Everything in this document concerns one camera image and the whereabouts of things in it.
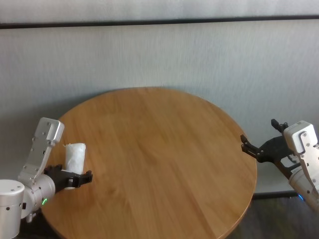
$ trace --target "blue indicator light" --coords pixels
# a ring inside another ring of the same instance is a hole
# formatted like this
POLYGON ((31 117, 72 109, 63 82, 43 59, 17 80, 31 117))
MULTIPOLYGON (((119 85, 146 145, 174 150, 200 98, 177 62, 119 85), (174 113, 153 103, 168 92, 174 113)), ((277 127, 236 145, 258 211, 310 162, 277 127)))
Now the blue indicator light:
POLYGON ((301 200, 303 200, 303 201, 304 201, 304 198, 303 198, 300 194, 298 194, 298 197, 300 197, 300 198, 301 198, 301 200))

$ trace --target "white cylindrical object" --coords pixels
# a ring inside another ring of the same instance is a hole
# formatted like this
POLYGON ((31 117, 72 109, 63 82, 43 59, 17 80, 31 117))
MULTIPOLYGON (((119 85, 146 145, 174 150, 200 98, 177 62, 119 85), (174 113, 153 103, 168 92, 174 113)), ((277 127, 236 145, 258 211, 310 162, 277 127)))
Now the white cylindrical object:
POLYGON ((66 157, 65 157, 65 170, 82 174, 84 168, 85 159, 85 144, 84 143, 74 143, 68 144, 66 147, 66 157))
POLYGON ((0 239, 19 234, 24 185, 14 180, 0 180, 0 239))

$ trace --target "gray wall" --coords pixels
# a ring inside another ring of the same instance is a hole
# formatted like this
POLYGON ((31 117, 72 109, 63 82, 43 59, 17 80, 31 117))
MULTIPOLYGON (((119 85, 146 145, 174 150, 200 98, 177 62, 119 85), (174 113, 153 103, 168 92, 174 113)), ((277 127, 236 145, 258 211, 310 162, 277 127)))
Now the gray wall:
MULTIPOLYGON (((0 30, 0 178, 17 176, 40 117, 119 88, 201 96, 257 145, 277 135, 271 118, 318 127, 318 38, 319 20, 0 30)), ((259 177, 258 192, 289 189, 269 165, 259 177)))

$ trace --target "crumpled white paper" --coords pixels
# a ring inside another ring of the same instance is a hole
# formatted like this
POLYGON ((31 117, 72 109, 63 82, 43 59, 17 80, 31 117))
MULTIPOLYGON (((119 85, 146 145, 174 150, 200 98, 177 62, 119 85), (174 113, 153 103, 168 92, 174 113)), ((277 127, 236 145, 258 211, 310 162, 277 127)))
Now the crumpled white paper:
POLYGON ((86 145, 84 143, 73 143, 67 144, 65 148, 65 170, 77 174, 82 174, 86 145))

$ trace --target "metal bracket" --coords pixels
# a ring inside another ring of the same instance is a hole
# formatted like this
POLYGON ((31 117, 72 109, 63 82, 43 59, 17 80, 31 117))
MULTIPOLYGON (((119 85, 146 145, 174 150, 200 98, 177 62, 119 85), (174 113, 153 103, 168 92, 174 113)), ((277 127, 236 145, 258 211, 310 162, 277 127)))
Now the metal bracket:
POLYGON ((311 136, 303 132, 300 136, 305 151, 299 155, 304 174, 313 187, 319 192, 319 145, 311 144, 311 136))
POLYGON ((52 147, 60 141, 63 130, 64 124, 58 120, 40 119, 28 159, 18 176, 20 182, 32 188, 46 166, 52 147))

